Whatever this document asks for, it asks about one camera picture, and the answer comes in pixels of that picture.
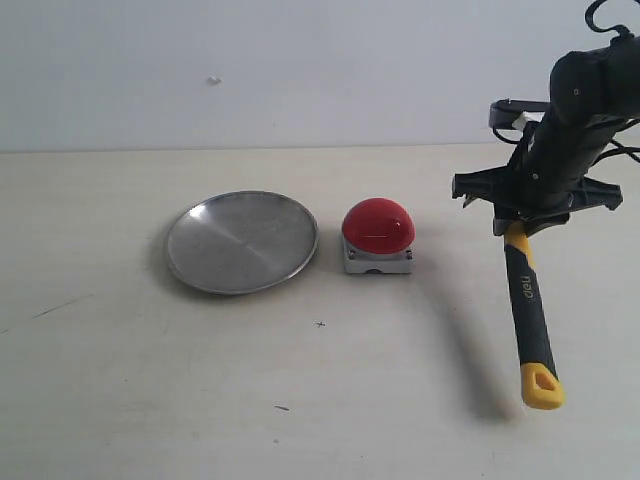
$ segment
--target round metal plate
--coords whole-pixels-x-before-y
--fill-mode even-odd
[[[173,274],[222,295],[262,290],[293,277],[318,247],[318,226],[300,203],[271,192],[233,192],[190,208],[167,236]]]

